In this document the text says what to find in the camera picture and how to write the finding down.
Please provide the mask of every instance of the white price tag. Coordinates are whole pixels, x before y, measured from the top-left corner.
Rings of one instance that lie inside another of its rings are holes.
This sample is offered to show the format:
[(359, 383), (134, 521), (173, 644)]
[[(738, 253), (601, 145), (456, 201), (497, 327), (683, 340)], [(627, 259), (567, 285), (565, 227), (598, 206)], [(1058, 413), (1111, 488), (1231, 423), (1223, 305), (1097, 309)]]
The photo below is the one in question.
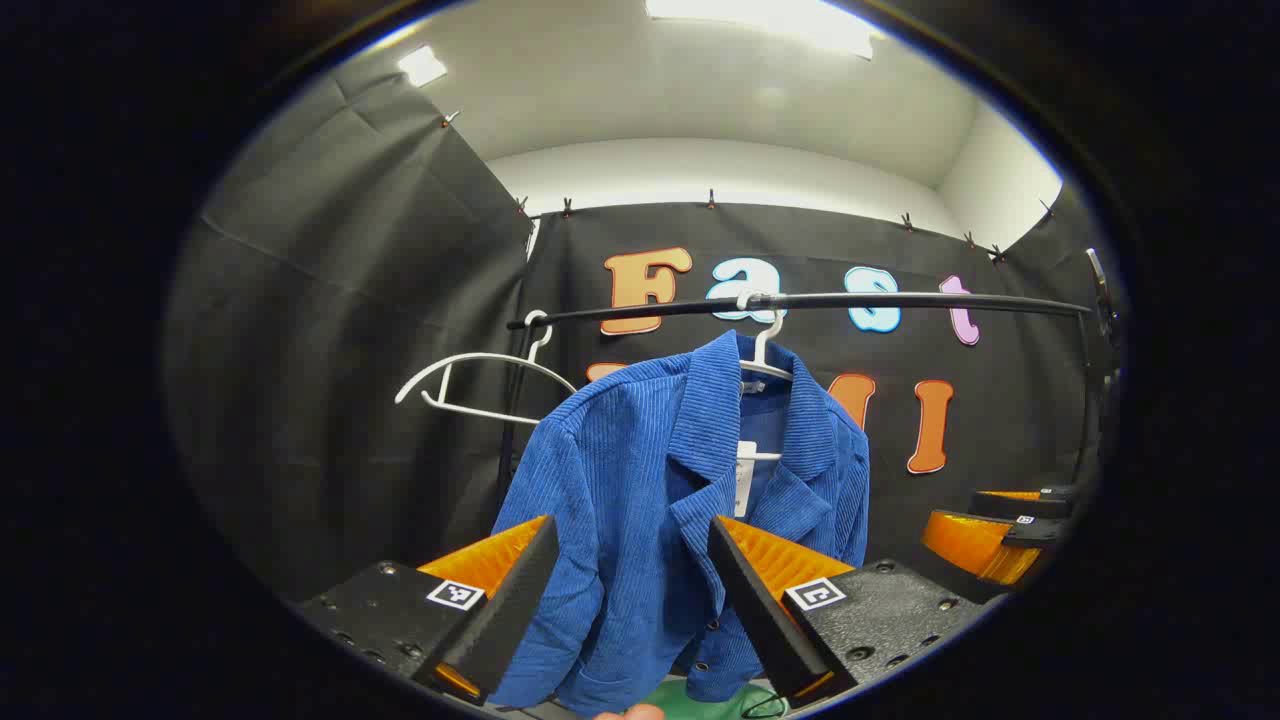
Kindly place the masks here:
[[(755, 455), (756, 443), (751, 441), (739, 441), (739, 455)], [(735, 474), (737, 475), (737, 488), (733, 491), (733, 516), (746, 516), (746, 498), (751, 495), (751, 474), (755, 471), (755, 460), (737, 460)]]

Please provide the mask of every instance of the empty white hanger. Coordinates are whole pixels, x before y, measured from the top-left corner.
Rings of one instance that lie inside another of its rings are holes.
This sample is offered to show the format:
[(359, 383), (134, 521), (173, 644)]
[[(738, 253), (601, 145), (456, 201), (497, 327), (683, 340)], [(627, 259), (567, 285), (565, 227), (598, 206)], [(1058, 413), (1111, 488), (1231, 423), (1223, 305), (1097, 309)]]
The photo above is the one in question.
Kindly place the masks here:
[[(534, 322), (534, 318), (538, 316), (545, 318), (547, 313), (543, 313), (541, 310), (534, 310), (527, 316), (525, 316), (525, 325), (529, 327)], [(489, 410), (477, 410), (475, 407), (465, 407), (462, 405), (453, 405), (452, 402), (445, 402), (444, 391), (447, 391), (449, 387), (449, 374), (453, 372), (454, 363), (462, 360), (502, 360), (504, 363), (515, 363), (517, 365), (538, 370), (544, 375), (554, 378), (557, 382), (559, 382), (559, 384), (568, 388), (570, 392), (577, 392), (577, 388), (570, 384), (568, 380), (559, 377), (553, 370), (543, 368), (541, 365), (534, 361), (538, 357), (538, 348), (550, 342), (550, 340), (552, 340), (552, 327), (547, 325), (547, 333), (543, 337), (538, 338), (534, 342), (534, 345), (529, 348), (527, 360), (512, 355), (499, 355), (497, 352), (463, 352), (461, 355), (452, 355), (449, 357), (445, 357), (439, 363), (434, 363), (426, 366), (416, 375), (410, 378), (408, 382), (404, 383), (404, 387), (402, 387), (399, 392), (396, 393), (396, 404), (399, 405), (399, 402), (404, 400), (404, 397), (408, 395), (408, 391), (413, 389), (413, 386), (426, 379), (431, 373), (439, 370), (440, 368), (444, 368), (444, 375), (440, 377), (440, 392), (436, 393), (438, 397), (431, 397), (425, 389), (422, 391), (422, 400), (425, 400), (428, 405), (430, 405), (431, 407), (439, 407), (440, 410), (452, 410), (454, 413), (462, 413), (463, 415), (479, 415), (480, 418), (493, 418), (494, 420), (507, 420), (511, 423), (525, 423), (529, 425), (536, 425), (538, 420), (532, 418), (520, 418), (516, 415), (507, 415), (503, 413), (490, 413)]]
[[(737, 296), (737, 309), (746, 310), (746, 304), (755, 296), (768, 296), (767, 292), (759, 291), (746, 291)], [(754, 373), (764, 373), (765, 375), (773, 375), (776, 378), (782, 378), (785, 380), (795, 379), (795, 375), (783, 370), (782, 368), (774, 368), (764, 361), (764, 346), (769, 342), (769, 338), (777, 336), (782, 332), (782, 310), (773, 310), (773, 324), (768, 329), (755, 336), (755, 359), (754, 360), (740, 360), (739, 365), (744, 370), (751, 370)], [(746, 452), (737, 455), (739, 460), (782, 460), (781, 452)]]

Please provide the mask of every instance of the jacket collar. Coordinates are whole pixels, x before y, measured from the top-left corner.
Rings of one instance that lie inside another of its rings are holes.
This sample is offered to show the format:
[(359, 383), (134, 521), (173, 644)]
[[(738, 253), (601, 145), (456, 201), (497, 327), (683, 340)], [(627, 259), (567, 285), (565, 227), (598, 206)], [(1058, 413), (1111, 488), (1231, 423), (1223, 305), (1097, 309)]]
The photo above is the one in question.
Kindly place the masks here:
[[(676, 415), (668, 455), (708, 484), (671, 503), (671, 514), (712, 594), (713, 618), (724, 609), (724, 585), (707, 552), (710, 521), (733, 509), (737, 441), (741, 437), (740, 359), (755, 354), (755, 338), (728, 331), (695, 350), (685, 395)], [(836, 438), (827, 416), (824, 391), (791, 351), (769, 345), (765, 360), (790, 370), (791, 397), (782, 439), (782, 461), (756, 501), (750, 523), (799, 542), (832, 511), (808, 483), (836, 462)]]
[[(742, 380), (739, 360), (755, 354), (755, 338), (728, 331), (691, 354), (685, 396), (676, 415), (668, 455), (708, 482), (733, 474)], [(827, 416), (826, 391), (790, 350), (765, 346), (765, 361), (788, 370), (791, 398), (782, 438), (782, 462), (796, 478), (809, 482), (836, 461), (835, 436)]]

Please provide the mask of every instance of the pink letter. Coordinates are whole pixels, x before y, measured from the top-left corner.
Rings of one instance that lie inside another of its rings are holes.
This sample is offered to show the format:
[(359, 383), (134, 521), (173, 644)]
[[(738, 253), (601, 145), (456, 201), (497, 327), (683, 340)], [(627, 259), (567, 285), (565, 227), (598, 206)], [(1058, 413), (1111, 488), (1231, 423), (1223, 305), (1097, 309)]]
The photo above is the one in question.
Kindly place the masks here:
[[(969, 291), (960, 284), (960, 278), (951, 275), (938, 286), (942, 292), (965, 293)], [(978, 345), (978, 325), (969, 320), (969, 311), (964, 307), (951, 309), (951, 328), (956, 331), (956, 337), (965, 345)]]

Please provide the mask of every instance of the white ceiling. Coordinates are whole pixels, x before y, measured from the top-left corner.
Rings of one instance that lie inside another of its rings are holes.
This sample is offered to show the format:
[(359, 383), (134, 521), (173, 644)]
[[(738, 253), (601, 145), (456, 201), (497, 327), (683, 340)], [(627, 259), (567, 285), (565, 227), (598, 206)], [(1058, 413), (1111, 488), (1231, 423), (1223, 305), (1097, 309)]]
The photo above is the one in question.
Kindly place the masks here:
[(700, 137), (831, 155), (937, 187), (977, 96), (914, 50), (874, 60), (746, 27), (653, 20), (644, 0), (471, 0), (376, 53), (428, 44), (422, 90), (484, 160), (561, 145)]

